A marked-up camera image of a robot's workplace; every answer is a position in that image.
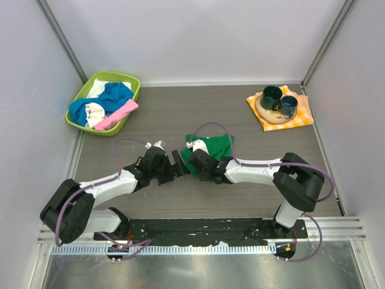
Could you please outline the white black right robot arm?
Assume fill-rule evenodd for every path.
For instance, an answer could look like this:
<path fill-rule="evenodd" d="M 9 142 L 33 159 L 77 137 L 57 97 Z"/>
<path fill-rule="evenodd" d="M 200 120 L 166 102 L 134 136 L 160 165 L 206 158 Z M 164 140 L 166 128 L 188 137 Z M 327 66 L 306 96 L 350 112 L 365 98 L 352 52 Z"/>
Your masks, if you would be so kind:
<path fill-rule="evenodd" d="M 274 186 L 284 197 L 272 222 L 274 235 L 287 237 L 303 213 L 315 210 L 325 175 L 307 164 L 297 154 L 287 153 L 281 159 L 270 161 L 236 160 L 210 156 L 202 149 L 194 151 L 188 163 L 196 170 L 202 182 L 238 184 L 243 182 Z"/>

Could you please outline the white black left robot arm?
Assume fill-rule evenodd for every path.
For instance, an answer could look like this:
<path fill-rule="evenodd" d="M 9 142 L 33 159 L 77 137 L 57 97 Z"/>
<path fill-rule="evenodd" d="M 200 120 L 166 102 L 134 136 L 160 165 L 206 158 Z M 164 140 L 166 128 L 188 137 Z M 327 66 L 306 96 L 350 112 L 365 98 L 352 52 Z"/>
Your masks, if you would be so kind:
<path fill-rule="evenodd" d="M 151 146 L 142 157 L 119 172 L 88 182 L 63 181 L 40 213 L 40 220 L 55 234 L 62 246 L 92 233 L 95 239 L 122 240 L 130 230 L 129 219 L 115 207 L 97 209 L 115 197 L 131 194 L 155 180 L 159 185 L 189 174 L 178 151 L 169 155 L 160 146 Z"/>

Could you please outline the lime green plastic basin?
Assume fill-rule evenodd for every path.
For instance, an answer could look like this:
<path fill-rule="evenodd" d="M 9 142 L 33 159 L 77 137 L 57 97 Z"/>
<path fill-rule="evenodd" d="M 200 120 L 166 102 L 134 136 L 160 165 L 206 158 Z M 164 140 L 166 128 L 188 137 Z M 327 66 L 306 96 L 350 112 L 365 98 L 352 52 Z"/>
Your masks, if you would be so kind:
<path fill-rule="evenodd" d="M 131 90 L 134 92 L 133 101 L 137 102 L 137 99 L 139 97 L 139 92 L 140 92 L 140 86 L 141 86 L 140 81 L 134 76 L 130 76 L 130 75 L 126 75 L 124 73 L 118 73 L 118 72 L 110 72 L 110 71 L 101 71 L 101 72 L 95 73 L 85 83 L 85 85 L 83 86 L 83 88 L 80 90 L 80 92 L 77 94 L 77 96 L 74 98 L 73 101 L 75 101 L 79 98 L 86 98 L 88 96 L 88 93 L 91 90 L 91 87 L 94 84 L 94 81 L 97 79 L 99 81 L 106 81 L 106 82 L 128 82 L 128 83 L 130 83 L 131 84 Z M 106 130 L 106 131 L 97 131 L 94 128 L 91 129 L 91 128 L 79 126 L 79 125 L 73 123 L 70 120 L 69 109 L 67 110 L 65 119 L 66 119 L 68 124 L 78 128 L 82 131 L 88 132 L 90 134 L 96 134 L 96 135 L 102 135 L 102 136 L 110 137 L 110 136 L 116 135 L 122 129 L 123 125 L 125 124 L 125 122 L 128 119 L 128 116 L 126 116 L 123 120 L 121 120 L 118 124 L 116 124 L 115 127 L 113 127 L 112 129 Z"/>

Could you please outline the green t shirt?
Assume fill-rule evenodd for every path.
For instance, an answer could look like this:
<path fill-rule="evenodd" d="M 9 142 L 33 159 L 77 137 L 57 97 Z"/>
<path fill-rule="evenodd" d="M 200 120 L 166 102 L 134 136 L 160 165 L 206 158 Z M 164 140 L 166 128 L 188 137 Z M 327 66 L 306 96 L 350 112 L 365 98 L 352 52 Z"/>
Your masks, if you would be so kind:
<path fill-rule="evenodd" d="M 220 160 L 222 157 L 231 157 L 232 150 L 230 147 L 230 141 L 227 135 L 222 136 L 213 136 L 213 137 L 201 137 L 195 135 L 192 140 L 202 140 L 210 154 L 210 156 L 214 157 L 216 160 Z M 192 164 L 189 163 L 188 159 L 192 154 L 188 148 L 181 150 L 180 152 L 186 167 L 191 172 L 192 176 L 198 178 L 198 173 Z"/>

